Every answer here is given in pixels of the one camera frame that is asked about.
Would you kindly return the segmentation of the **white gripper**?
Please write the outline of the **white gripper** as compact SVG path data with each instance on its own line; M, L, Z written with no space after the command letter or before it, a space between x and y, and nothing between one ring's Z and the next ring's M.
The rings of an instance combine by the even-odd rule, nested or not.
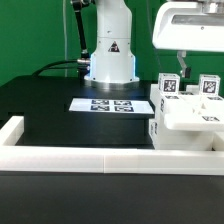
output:
M157 49L179 50L180 74L189 78L185 51L224 52L224 0L167 0L158 10L152 42Z

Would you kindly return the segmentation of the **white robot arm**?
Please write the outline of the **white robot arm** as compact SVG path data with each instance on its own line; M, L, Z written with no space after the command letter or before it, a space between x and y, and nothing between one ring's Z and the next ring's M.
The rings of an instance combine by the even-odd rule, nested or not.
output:
M96 8L97 46L84 81L106 89L138 85L130 9L124 0L96 0ZM188 51L224 52L224 0L166 0L156 15L152 43L175 50L186 76Z

